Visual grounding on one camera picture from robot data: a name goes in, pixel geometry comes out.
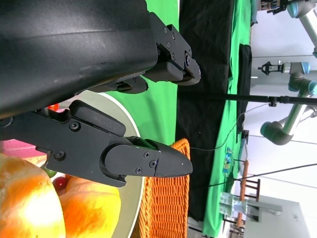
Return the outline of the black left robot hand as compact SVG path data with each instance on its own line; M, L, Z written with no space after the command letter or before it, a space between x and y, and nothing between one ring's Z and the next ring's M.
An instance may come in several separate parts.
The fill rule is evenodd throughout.
M185 155L126 137L124 124L80 100L49 110L85 90L142 93L147 79L189 86L201 73L144 0L1 1L0 138L47 153L48 169L115 187L126 176L189 175Z

